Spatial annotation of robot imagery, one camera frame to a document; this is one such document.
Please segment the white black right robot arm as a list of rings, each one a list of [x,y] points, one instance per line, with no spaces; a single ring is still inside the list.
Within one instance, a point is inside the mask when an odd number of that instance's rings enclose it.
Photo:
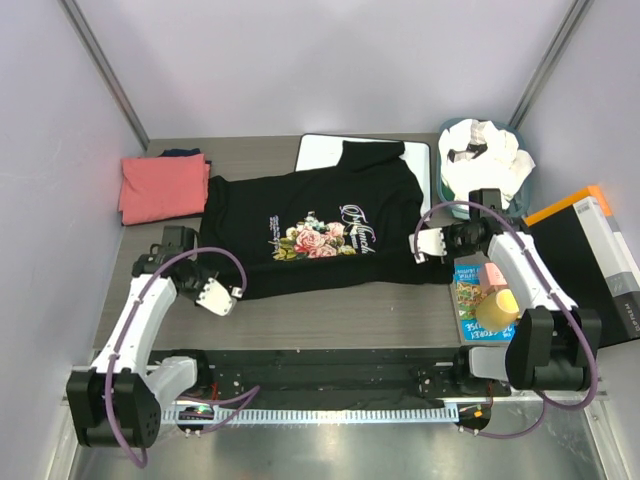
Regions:
[[[598,389],[599,315],[580,308],[558,285],[537,252],[527,227],[497,206],[496,189],[470,193],[469,218],[444,230],[453,258],[483,252],[504,275],[518,306],[518,321],[505,347],[465,347],[469,374],[498,380],[540,396],[582,392],[583,405]]]

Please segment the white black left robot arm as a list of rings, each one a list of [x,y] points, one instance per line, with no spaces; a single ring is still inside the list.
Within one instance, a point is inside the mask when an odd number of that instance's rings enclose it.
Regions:
[[[148,361],[162,321],[178,296],[225,316],[235,305],[202,255],[192,228],[168,226],[133,264],[128,297],[99,355],[72,370],[66,385],[74,429],[85,447],[149,448],[162,412],[185,391],[208,391],[213,375],[200,350],[175,350],[154,370]]]

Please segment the black floral print t-shirt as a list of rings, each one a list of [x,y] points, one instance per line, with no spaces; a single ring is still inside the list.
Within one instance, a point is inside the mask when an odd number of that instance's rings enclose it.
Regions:
[[[244,299],[371,282],[449,284],[453,267],[415,262],[424,200],[401,142],[350,142],[334,166],[228,181],[214,176],[199,238],[243,265]]]

